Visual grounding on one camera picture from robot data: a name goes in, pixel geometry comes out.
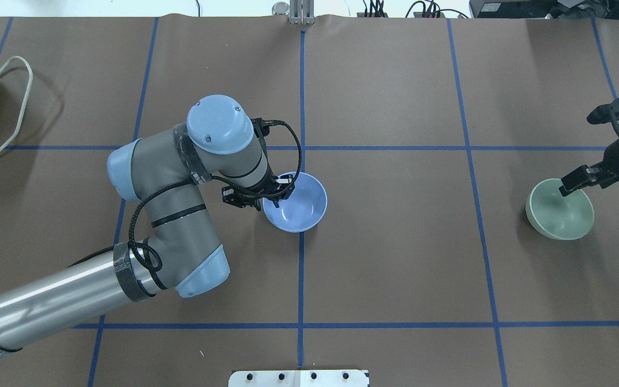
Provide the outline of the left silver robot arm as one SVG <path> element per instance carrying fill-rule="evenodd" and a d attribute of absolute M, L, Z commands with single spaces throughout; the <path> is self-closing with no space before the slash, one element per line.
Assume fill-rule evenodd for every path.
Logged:
<path fill-rule="evenodd" d="M 264 200 L 290 196 L 295 177 L 274 172 L 268 155 L 267 136 L 278 127 L 289 132 L 299 170 L 301 140 L 292 125 L 250 118 L 225 95 L 205 96 L 181 123 L 113 151 L 111 183 L 134 205 L 124 239 L 0 292 L 0 359 L 160 292 L 194 297 L 225 281 L 225 248 L 201 191 L 219 183 L 222 202 L 258 211 Z"/>

